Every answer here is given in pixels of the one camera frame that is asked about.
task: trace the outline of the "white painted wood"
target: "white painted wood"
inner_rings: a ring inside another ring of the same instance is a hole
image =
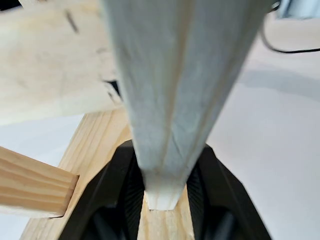
[[[122,105],[100,10],[55,0],[0,14],[0,125]]]
[[[103,0],[148,206],[175,207],[271,0]]]

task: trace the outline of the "wooden frame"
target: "wooden frame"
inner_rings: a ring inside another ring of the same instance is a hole
[[[110,161],[117,146],[130,138],[129,122],[123,108],[86,114],[59,164],[59,168],[79,175],[65,215],[31,219],[21,240],[58,239],[87,183]],[[194,239],[186,189],[174,211],[149,211],[144,199],[138,239]]]
[[[272,1],[130,1],[21,0],[0,14],[0,124],[88,113],[59,165],[79,175],[64,216],[31,219],[23,240],[59,237],[130,126],[147,194],[138,238],[194,238],[185,183]]]

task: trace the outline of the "wooden beam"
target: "wooden beam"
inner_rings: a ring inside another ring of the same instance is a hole
[[[2,12],[0,39],[0,125],[122,105],[97,1]]]
[[[0,147],[0,212],[63,216],[78,176]]]
[[[171,210],[272,0],[102,0],[148,206]]]
[[[31,219],[21,240],[57,240],[87,183],[110,161],[117,146],[130,138],[124,109],[86,114],[59,164],[60,168],[79,175],[64,217]],[[186,190],[173,211],[149,211],[144,199],[138,239],[194,239]]]

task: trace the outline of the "wooden plank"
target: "wooden plank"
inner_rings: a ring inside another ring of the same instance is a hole
[[[0,125],[121,106],[97,1],[5,11],[0,39]]]
[[[78,176],[0,147],[0,212],[63,216]]]
[[[129,123],[124,109],[86,114],[59,164],[64,170],[79,174],[77,186],[64,217],[31,219],[21,240],[58,239],[87,183],[112,158],[116,147],[130,138]],[[144,200],[138,239],[194,239],[186,192],[173,211],[149,211]]]
[[[175,207],[271,0],[102,0],[150,209]]]

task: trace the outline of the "black plastic holder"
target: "black plastic holder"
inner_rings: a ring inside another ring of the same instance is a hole
[[[187,191],[195,240],[271,239],[245,188],[209,146]],[[126,141],[88,183],[59,240],[136,240],[143,197],[134,147]]]

